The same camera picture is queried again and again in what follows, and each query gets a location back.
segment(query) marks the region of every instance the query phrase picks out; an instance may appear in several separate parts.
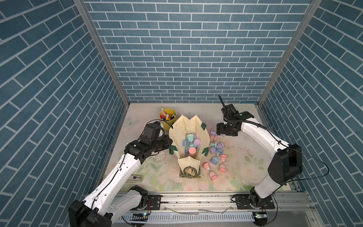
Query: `robotic arm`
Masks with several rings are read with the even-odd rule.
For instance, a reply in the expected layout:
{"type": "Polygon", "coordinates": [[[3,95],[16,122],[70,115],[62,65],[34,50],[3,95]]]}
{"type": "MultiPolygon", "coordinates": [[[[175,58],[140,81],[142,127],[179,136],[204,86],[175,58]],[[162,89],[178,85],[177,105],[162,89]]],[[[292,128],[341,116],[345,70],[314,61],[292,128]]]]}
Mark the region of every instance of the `robotic arm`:
{"type": "Polygon", "coordinates": [[[120,199],[113,201],[118,191],[152,152],[168,149],[172,140],[165,135],[159,122],[149,123],[139,139],[127,144],[125,153],[109,175],[85,199],[75,200],[69,207],[71,227],[110,227],[132,208],[146,207],[147,190],[134,186],[120,199]]]}
{"type": "Polygon", "coordinates": [[[260,208],[271,200],[271,195],[278,188],[302,172],[302,154],[297,152],[301,152],[301,148],[297,144],[290,145],[269,132],[249,112],[239,113],[233,104],[225,106],[221,96],[219,99],[223,105],[225,122],[217,124],[217,134],[237,136],[239,131],[243,131],[254,138],[272,157],[268,175],[250,190],[250,204],[260,208]]]}

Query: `plastic cup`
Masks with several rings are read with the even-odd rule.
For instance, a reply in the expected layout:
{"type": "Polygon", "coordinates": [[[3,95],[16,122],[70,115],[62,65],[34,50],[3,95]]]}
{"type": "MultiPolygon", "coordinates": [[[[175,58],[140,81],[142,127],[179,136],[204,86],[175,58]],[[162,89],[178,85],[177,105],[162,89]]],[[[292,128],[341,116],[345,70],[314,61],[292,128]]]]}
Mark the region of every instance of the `plastic cup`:
{"type": "Polygon", "coordinates": [[[214,154],[214,152],[216,152],[216,148],[215,148],[215,147],[210,147],[210,148],[209,148],[209,152],[210,152],[211,154],[214,154]]]}
{"type": "Polygon", "coordinates": [[[188,141],[189,141],[189,142],[193,142],[193,140],[194,140],[194,136],[193,136],[193,134],[189,134],[189,135],[188,135],[188,141]]]}
{"type": "Polygon", "coordinates": [[[195,147],[189,148],[189,156],[190,157],[194,158],[196,152],[197,152],[197,150],[195,149],[195,147]]]}
{"type": "Polygon", "coordinates": [[[216,173],[213,172],[213,171],[209,172],[209,176],[210,176],[210,178],[211,178],[212,181],[214,181],[215,179],[218,178],[218,176],[216,175],[216,173]]]}
{"type": "MultiPolygon", "coordinates": [[[[164,109],[164,112],[166,112],[167,114],[169,114],[170,116],[173,116],[175,114],[175,117],[173,118],[173,120],[165,120],[167,121],[169,124],[173,125],[173,123],[176,121],[177,119],[177,115],[176,115],[176,112],[175,110],[173,109],[164,109]]],[[[160,112],[159,114],[159,117],[161,117],[163,115],[163,112],[160,112]]],[[[170,129],[170,125],[168,123],[166,123],[165,121],[161,121],[161,123],[163,124],[164,126],[164,130],[165,131],[169,131],[170,129]]]]}
{"type": "Polygon", "coordinates": [[[222,155],[221,155],[221,162],[222,162],[222,163],[226,162],[226,159],[227,159],[227,155],[222,154],[222,155]]]}
{"type": "Polygon", "coordinates": [[[225,167],[223,164],[221,164],[221,165],[219,166],[219,171],[220,171],[221,173],[225,173],[225,172],[227,172],[226,167],[225,167]]]}
{"type": "Polygon", "coordinates": [[[194,145],[199,145],[199,144],[200,144],[200,139],[194,140],[194,145]]]}
{"type": "Polygon", "coordinates": [[[218,158],[217,157],[213,157],[212,160],[211,160],[211,163],[213,165],[217,165],[218,164],[218,158]]]}
{"type": "Polygon", "coordinates": [[[217,142],[216,142],[216,141],[211,141],[211,142],[209,143],[209,146],[211,146],[211,147],[216,147],[216,146],[217,146],[217,142]]]}
{"type": "Polygon", "coordinates": [[[211,168],[209,167],[209,162],[206,162],[203,167],[207,170],[207,171],[210,171],[211,168]]]}
{"type": "Polygon", "coordinates": [[[217,148],[221,149],[224,148],[224,144],[222,142],[217,143],[217,148]]]}
{"type": "Polygon", "coordinates": [[[223,154],[223,150],[219,149],[219,148],[216,149],[216,152],[217,152],[217,156],[220,156],[221,154],[223,154]]]}
{"type": "Polygon", "coordinates": [[[215,130],[215,129],[210,129],[210,131],[209,131],[209,135],[217,135],[217,130],[215,130]]]}

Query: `small container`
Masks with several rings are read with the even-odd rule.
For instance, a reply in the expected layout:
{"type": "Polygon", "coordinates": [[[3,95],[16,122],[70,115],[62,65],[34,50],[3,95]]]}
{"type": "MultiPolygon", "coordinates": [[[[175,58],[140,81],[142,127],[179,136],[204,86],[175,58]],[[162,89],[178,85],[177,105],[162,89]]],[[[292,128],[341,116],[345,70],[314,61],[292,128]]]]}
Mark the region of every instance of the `small container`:
{"type": "Polygon", "coordinates": [[[195,149],[195,147],[189,148],[189,156],[190,157],[194,158],[196,152],[197,152],[197,150],[195,149]]]}
{"type": "Polygon", "coordinates": [[[225,162],[226,162],[226,159],[227,159],[227,155],[222,154],[222,155],[221,155],[221,162],[222,162],[222,163],[225,163],[225,162]]]}
{"type": "Polygon", "coordinates": [[[207,171],[210,171],[211,168],[209,167],[209,162],[206,162],[203,167],[207,170],[207,171]]]}
{"type": "Polygon", "coordinates": [[[217,148],[221,149],[224,148],[224,144],[222,142],[217,143],[217,148]]]}
{"type": "Polygon", "coordinates": [[[211,141],[211,142],[209,143],[209,146],[211,146],[211,147],[216,147],[216,146],[217,146],[217,142],[216,142],[216,141],[211,141]]]}
{"type": "Polygon", "coordinates": [[[214,152],[216,152],[216,148],[215,148],[215,147],[210,147],[210,148],[209,148],[209,152],[210,152],[211,154],[214,154],[214,152]]]}
{"type": "Polygon", "coordinates": [[[200,139],[194,140],[194,145],[199,145],[199,144],[200,144],[200,139]]]}
{"type": "Polygon", "coordinates": [[[219,171],[220,171],[221,173],[225,173],[225,172],[227,172],[226,167],[225,167],[223,164],[221,164],[221,165],[219,166],[219,171]]]}
{"type": "Polygon", "coordinates": [[[217,157],[213,157],[212,160],[211,160],[211,163],[213,165],[217,165],[218,164],[218,158],[217,157]]]}
{"type": "Polygon", "coordinates": [[[193,142],[193,140],[194,140],[193,134],[188,135],[188,140],[189,140],[189,142],[193,142]]]}
{"type": "Polygon", "coordinates": [[[217,130],[215,130],[215,129],[211,129],[211,130],[209,131],[209,135],[217,135],[217,130]]]}
{"type": "Polygon", "coordinates": [[[215,179],[218,178],[218,176],[216,175],[216,173],[213,172],[213,171],[209,172],[209,176],[210,176],[210,178],[211,178],[212,181],[214,181],[215,179]]]}
{"type": "Polygon", "coordinates": [[[219,149],[219,148],[216,149],[216,152],[217,152],[217,156],[220,156],[221,154],[223,154],[223,150],[219,149]]]}

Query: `beige fabric bag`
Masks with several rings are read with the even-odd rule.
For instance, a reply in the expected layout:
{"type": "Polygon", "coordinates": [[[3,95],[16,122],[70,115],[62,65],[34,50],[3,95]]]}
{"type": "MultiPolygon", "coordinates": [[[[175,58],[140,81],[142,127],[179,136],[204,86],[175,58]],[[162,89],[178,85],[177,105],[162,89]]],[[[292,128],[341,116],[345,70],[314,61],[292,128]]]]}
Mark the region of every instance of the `beige fabric bag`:
{"type": "Polygon", "coordinates": [[[209,134],[206,125],[199,119],[197,115],[188,119],[181,115],[173,124],[173,129],[169,130],[169,137],[173,140],[169,149],[170,154],[175,154],[178,158],[180,168],[183,170],[185,167],[191,166],[199,171],[200,159],[203,155],[208,155],[209,134]],[[200,145],[197,148],[195,159],[185,155],[185,149],[182,145],[183,140],[188,134],[195,133],[197,138],[200,139],[200,145]]]}

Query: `brick wallpaper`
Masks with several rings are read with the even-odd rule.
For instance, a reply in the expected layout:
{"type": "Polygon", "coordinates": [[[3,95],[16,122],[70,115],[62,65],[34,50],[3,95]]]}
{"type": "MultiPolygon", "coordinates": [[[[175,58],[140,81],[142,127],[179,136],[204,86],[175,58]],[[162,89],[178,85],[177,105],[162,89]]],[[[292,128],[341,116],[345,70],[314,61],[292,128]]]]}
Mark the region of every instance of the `brick wallpaper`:
{"type": "Polygon", "coordinates": [[[72,0],[0,1],[0,226],[68,226],[124,109],[72,0]]]}
{"type": "Polygon", "coordinates": [[[299,182],[325,226],[363,225],[362,12],[361,0],[323,0],[262,106],[277,135],[329,166],[299,182]]]}
{"type": "Polygon", "coordinates": [[[310,0],[86,0],[131,102],[256,103],[310,0]]]}

